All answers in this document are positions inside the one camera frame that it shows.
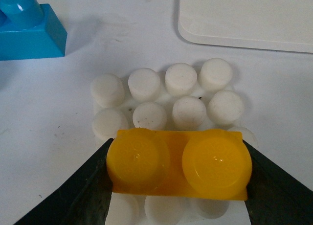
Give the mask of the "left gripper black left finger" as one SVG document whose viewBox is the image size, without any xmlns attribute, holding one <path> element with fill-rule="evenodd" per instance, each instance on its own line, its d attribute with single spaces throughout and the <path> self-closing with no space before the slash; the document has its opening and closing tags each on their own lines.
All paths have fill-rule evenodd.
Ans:
<svg viewBox="0 0 313 225">
<path fill-rule="evenodd" d="M 112 197 L 107 140 L 69 179 L 19 219 L 18 225 L 103 225 Z"/>
</svg>

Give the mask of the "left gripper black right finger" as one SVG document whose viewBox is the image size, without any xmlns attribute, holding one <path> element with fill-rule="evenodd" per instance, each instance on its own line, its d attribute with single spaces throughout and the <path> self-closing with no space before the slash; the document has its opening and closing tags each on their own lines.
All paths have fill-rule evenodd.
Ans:
<svg viewBox="0 0 313 225">
<path fill-rule="evenodd" d="M 252 175 L 245 201 L 252 225 L 311 225 L 313 191 L 244 141 Z"/>
</svg>

